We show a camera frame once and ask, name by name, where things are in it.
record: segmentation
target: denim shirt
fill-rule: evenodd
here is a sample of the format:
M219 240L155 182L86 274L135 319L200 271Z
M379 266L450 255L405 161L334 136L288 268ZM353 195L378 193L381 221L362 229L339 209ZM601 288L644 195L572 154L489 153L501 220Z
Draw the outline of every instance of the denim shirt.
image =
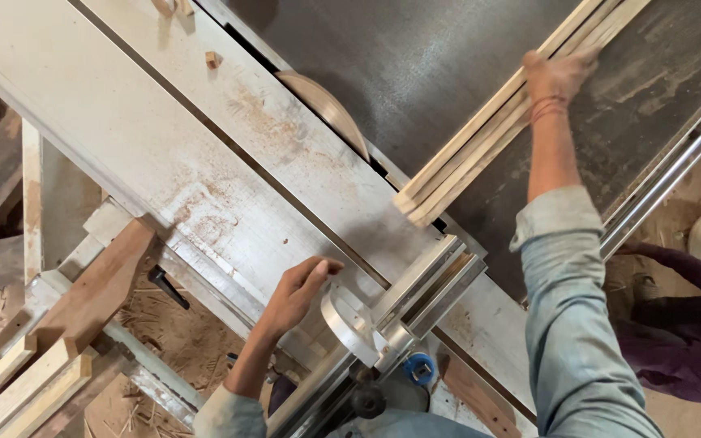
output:
M516 219L510 249L521 251L529 291L525 335L540 436L662 436L645 413L642 388L607 318L602 222L588 192L582 186L552 190ZM266 436L258 401L223 385L196 415L194 428L199 438ZM329 436L487 437L434 414L394 409L346 423Z

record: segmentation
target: person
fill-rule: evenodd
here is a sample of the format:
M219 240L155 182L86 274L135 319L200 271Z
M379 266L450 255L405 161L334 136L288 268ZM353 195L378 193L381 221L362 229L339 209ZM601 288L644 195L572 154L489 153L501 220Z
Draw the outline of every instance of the person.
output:
M532 100L529 203L517 216L511 250L520 250L530 311L525 337L541 436L660 437L645 413L640 383L620 354L600 287L602 222L583 187L567 106L596 68L597 50L523 63ZM196 415L199 438L266 436L257 402L269 355L306 313L328 274L342 265L313 257L283 274L234 368ZM328 436L455 438L487 435L422 412L387 409Z
M701 260L690 254L640 242L616 254L653 259L701 289ZM701 296L661 297L652 278L640 274L634 295L631 321L613 322L624 358L642 386L701 403Z

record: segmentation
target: white saw table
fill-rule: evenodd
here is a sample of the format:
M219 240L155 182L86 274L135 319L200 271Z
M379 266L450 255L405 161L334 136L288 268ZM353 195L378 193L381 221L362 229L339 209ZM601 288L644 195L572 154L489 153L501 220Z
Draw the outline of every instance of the white saw table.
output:
M2 0L0 97L128 214L146 216L189 273L181 283L242 337L283 271L315 254L344 261L337 282L373 306L442 234L410 224L388 181L221 25L282 59L207 4L164 18L150 0ZM205 65L210 51L218 69ZM442 336L460 337L533 412L525 311L484 274L466 290ZM281 347L314 371L337 340L315 310Z

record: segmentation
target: light blue sleeve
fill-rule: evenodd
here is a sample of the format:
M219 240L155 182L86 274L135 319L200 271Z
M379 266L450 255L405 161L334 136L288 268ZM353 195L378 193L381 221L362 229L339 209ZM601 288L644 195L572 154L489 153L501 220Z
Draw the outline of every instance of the light blue sleeve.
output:
M540 435L660 437L609 324L602 222L582 186L538 196L517 217L529 319L526 344Z
M194 433L198 438L266 438L264 408L220 385L196 414Z

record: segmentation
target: wrist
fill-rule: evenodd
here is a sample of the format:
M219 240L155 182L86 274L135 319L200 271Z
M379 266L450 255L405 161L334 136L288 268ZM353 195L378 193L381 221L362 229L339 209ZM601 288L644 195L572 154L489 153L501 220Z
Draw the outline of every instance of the wrist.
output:
M567 106L569 101L560 94L550 94L532 100L530 108L530 124L546 116L567 116Z
M272 319L269 318L265 312L258 320L258 323L253 326L248 341L254 340L261 344L271 344L274 347L284 334L285 333L277 328L277 325L272 322Z

